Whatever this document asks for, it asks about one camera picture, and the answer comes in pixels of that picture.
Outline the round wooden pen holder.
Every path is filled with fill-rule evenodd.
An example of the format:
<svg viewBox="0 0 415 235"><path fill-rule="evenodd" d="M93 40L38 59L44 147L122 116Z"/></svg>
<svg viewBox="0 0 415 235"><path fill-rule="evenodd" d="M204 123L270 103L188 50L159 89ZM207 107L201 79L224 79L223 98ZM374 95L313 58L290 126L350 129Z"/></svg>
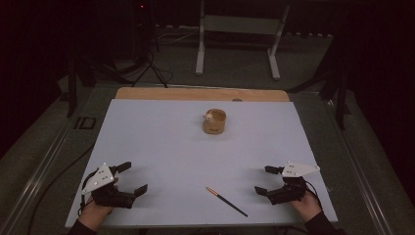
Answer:
<svg viewBox="0 0 415 235"><path fill-rule="evenodd" d="M221 134L224 131L227 115L219 109L210 109L204 115L203 131L206 134Z"/></svg>

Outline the person's right hand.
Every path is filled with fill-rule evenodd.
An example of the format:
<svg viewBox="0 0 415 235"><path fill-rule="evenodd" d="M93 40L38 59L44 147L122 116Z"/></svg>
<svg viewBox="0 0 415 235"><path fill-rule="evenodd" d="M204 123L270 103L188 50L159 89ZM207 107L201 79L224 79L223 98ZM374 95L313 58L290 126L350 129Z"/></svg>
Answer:
<svg viewBox="0 0 415 235"><path fill-rule="evenodd" d="M312 220L315 216L322 212L318 200L308 191L305 192L300 201L291 201L290 205L304 222Z"/></svg>

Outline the black metal stand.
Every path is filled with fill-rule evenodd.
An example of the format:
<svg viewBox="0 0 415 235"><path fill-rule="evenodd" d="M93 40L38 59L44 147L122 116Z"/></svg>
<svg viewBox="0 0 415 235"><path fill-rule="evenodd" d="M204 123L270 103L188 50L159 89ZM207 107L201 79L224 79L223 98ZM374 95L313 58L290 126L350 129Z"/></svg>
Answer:
<svg viewBox="0 0 415 235"><path fill-rule="evenodd" d="M345 128L344 115L346 112L346 59L347 44L349 40L342 33L338 33L328 47L322 61L311 79L286 90L287 93L298 93L312 85L324 81L324 85L318 92L321 100L330 101L334 96L337 97L335 102L335 119L340 129Z"/></svg>
<svg viewBox="0 0 415 235"><path fill-rule="evenodd" d="M68 82L68 100L69 109L67 117L70 118L77 106L77 92L76 92L76 69L75 69L75 58L69 58L69 82Z"/></svg>

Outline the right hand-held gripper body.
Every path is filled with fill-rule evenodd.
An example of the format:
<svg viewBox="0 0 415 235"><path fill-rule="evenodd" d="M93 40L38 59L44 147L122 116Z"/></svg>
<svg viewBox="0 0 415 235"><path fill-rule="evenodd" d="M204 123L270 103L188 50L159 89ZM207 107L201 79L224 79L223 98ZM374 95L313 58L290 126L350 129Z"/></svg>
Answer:
<svg viewBox="0 0 415 235"><path fill-rule="evenodd" d="M287 162L282 174L279 173L282 176L284 185L279 189L267 191L266 198L272 205L300 201L306 191L318 198L318 194L308 188L309 182L303 177L319 170L320 167L318 165Z"/></svg>

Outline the person's left hand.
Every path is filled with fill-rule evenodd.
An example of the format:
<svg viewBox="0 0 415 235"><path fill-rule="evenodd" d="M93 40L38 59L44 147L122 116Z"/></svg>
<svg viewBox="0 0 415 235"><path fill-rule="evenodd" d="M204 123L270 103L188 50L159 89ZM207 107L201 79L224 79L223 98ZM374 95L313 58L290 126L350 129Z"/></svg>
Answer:
<svg viewBox="0 0 415 235"><path fill-rule="evenodd" d="M113 212L114 207L97 205L92 196L89 197L86 206L81 211L78 221L87 228L97 232L106 217Z"/></svg>

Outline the black tripod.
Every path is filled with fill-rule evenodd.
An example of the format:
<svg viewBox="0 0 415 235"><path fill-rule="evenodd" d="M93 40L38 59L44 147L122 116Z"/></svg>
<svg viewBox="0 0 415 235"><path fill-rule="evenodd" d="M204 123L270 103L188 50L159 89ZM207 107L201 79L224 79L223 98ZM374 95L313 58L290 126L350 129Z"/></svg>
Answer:
<svg viewBox="0 0 415 235"><path fill-rule="evenodd" d="M166 80L154 63L153 47L159 52L160 46L155 24L153 0L132 0L132 11L135 38L138 40L136 61L143 66L132 85L135 86L148 70L152 70L162 86L167 88Z"/></svg>

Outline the white metal stand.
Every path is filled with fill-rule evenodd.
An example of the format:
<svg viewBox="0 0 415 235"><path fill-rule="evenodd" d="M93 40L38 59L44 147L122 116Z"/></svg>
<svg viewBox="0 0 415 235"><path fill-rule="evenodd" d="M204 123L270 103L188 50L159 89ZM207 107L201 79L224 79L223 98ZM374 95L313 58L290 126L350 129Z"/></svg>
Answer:
<svg viewBox="0 0 415 235"><path fill-rule="evenodd" d="M282 16L278 19L260 19L207 15L205 12L205 2L206 0L200 0L199 48L196 60L195 74L202 75L204 73L206 31L251 33L274 36L274 42L272 46L267 49L267 58L272 78L274 80L279 80L281 78L281 74L277 65L275 54L277 52L286 20L290 12L290 6L284 6Z"/></svg>

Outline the black rectangular floor bracket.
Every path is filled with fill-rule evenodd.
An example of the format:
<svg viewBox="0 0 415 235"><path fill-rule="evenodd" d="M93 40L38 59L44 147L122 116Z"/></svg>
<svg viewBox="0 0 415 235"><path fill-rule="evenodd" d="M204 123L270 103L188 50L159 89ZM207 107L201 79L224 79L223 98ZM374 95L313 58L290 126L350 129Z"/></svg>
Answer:
<svg viewBox="0 0 415 235"><path fill-rule="evenodd" d="M94 117L78 117L74 129L93 129L97 120Z"/></svg>

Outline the black pen with orange end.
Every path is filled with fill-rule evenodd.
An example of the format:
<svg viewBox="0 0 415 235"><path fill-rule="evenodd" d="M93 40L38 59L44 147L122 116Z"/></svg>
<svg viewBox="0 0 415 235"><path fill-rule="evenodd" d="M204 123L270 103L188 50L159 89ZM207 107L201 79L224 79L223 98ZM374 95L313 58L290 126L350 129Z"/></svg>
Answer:
<svg viewBox="0 0 415 235"><path fill-rule="evenodd" d="M248 215L242 211L241 209L239 209L238 207L236 207L234 204L232 204L231 202L229 202L227 199L225 199L224 197L222 197L220 194L218 194L216 191L214 191L213 189L206 187L206 189L212 194L214 195L216 198L218 198L219 200L221 200L222 202L224 202L226 205L228 205L229 207L231 207L233 210L235 210L236 212L240 213L241 215L248 217Z"/></svg>

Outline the white table mat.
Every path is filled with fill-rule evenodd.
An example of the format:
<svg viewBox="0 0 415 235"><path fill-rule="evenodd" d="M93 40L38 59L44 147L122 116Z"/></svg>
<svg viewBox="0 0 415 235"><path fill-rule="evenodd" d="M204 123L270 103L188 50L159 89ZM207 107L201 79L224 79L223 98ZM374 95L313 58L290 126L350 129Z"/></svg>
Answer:
<svg viewBox="0 0 415 235"><path fill-rule="evenodd" d="M210 109L226 113L221 134L203 131ZM254 187L278 189L267 165L315 165L291 102L111 101L86 167L131 162L119 176L124 192L147 184L132 209L116 209L111 228L277 225L299 222L287 204L272 205ZM212 195L209 187L245 212Z"/></svg>

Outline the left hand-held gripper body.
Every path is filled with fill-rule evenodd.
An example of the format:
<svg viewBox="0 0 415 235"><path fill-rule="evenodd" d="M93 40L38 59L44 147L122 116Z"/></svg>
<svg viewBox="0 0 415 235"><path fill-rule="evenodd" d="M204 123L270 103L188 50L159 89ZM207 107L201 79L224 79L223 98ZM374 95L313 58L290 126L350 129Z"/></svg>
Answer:
<svg viewBox="0 0 415 235"><path fill-rule="evenodd" d="M89 194L97 205L104 207L131 209L136 199L134 194L120 192L115 187L115 168L117 165L103 164L90 173L81 188L81 203L83 209L86 206L85 196Z"/></svg>

